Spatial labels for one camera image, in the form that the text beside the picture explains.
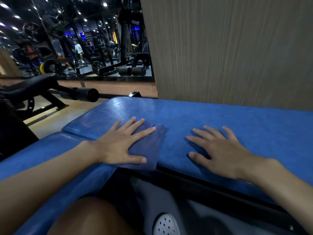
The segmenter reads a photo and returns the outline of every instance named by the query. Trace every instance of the gym floor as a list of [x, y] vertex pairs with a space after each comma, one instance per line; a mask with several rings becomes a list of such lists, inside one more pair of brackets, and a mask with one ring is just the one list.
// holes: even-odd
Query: gym floor
[[[97, 102], [81, 102], [62, 99], [69, 106], [57, 111], [48, 110], [24, 122], [41, 139], [54, 132], [58, 132], [67, 123], [91, 110], [108, 99], [99, 99]], [[41, 96], [35, 98], [35, 110], [49, 104]], [[270, 235], [270, 234], [293, 234], [289, 231], [277, 228], [270, 224], [256, 221], [255, 224], [262, 225], [266, 229], [245, 223], [234, 217], [223, 214], [197, 202], [176, 198], [169, 191], [142, 181], [136, 177], [131, 178], [133, 188], [137, 194], [138, 202], [145, 217], [144, 232], [152, 234], [154, 219], [160, 213], [171, 213], [177, 220], [181, 235], [188, 234], [238, 234], [238, 235]]]

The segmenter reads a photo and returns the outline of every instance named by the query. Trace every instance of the bench leg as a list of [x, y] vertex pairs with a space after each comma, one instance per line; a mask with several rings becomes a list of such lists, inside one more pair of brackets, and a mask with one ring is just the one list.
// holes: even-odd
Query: bench leg
[[60, 101], [58, 98], [56, 98], [54, 95], [52, 95], [48, 91], [42, 92], [41, 96], [45, 98], [46, 100], [50, 101], [52, 104], [54, 104], [54, 106], [56, 106], [58, 110], [68, 107], [68, 105], [64, 104], [62, 101]]

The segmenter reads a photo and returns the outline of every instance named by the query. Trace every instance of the man in white shirt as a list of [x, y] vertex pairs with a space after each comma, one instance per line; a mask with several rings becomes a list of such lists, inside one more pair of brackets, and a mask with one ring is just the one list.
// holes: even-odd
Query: man in white shirt
[[76, 41], [74, 41], [74, 44], [75, 44], [75, 50], [80, 54], [81, 62], [84, 63], [83, 50], [82, 50], [80, 44], [77, 43]]

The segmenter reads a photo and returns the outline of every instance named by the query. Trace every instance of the blue padded bench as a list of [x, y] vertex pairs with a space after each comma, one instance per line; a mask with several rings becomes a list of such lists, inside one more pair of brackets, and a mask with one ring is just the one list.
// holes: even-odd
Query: blue padded bench
[[[51, 134], [2, 161], [0, 180], [54, 158], [83, 140], [86, 139], [62, 132]], [[115, 166], [105, 164], [89, 167], [42, 205], [14, 234], [47, 234], [52, 223], [69, 204], [86, 194], [95, 195], [115, 170]]]
[[122, 119], [124, 123], [132, 116], [164, 124], [166, 134], [159, 166], [275, 204], [256, 186], [214, 175], [187, 157], [194, 151], [194, 145], [185, 137], [193, 128], [209, 125], [221, 130], [225, 125], [253, 154], [276, 158], [313, 185], [313, 143], [309, 130], [313, 128], [313, 112], [116, 97], [70, 122], [62, 131], [95, 140], [116, 120]]

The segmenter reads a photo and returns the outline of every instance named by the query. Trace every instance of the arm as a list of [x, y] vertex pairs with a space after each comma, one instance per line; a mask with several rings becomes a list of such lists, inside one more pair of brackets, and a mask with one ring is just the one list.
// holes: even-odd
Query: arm
[[135, 118], [117, 130], [120, 121], [99, 139], [83, 141], [75, 148], [0, 181], [0, 231], [11, 234], [66, 183], [94, 163], [145, 163], [128, 155], [128, 148], [152, 133], [155, 127], [131, 135], [143, 122]]
[[187, 139], [203, 147], [211, 160], [203, 155], [190, 152], [189, 157], [220, 176], [245, 180], [260, 187], [308, 233], [313, 234], [313, 187], [285, 169], [272, 158], [253, 155], [237, 140], [227, 127], [226, 139], [218, 130], [204, 126], [207, 130], [194, 129], [201, 136], [187, 136]]

